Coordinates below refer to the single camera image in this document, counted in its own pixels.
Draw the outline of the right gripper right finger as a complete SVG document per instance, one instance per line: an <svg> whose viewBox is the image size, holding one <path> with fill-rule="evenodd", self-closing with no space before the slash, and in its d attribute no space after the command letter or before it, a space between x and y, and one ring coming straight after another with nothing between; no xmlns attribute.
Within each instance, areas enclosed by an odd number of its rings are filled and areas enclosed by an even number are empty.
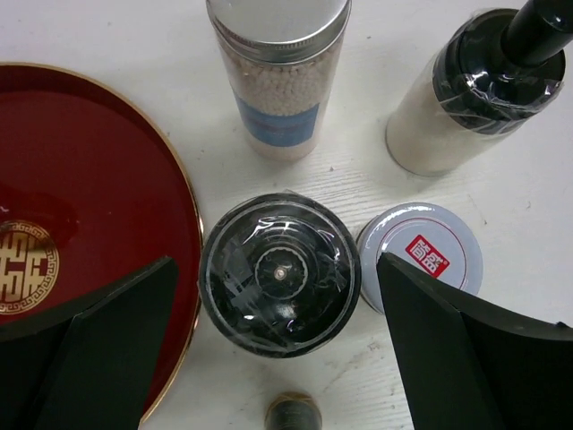
<svg viewBox="0 0 573 430"><path fill-rule="evenodd" d="M572 329L384 253L377 275L416 429L570 429Z"/></svg>

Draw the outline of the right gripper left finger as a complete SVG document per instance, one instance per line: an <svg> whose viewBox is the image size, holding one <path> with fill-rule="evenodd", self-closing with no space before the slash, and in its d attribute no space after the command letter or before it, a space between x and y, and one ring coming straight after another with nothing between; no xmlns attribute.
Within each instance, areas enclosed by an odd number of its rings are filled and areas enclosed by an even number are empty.
<svg viewBox="0 0 573 430"><path fill-rule="evenodd" d="M136 429L166 334L178 269L128 276L1 326L3 429Z"/></svg>

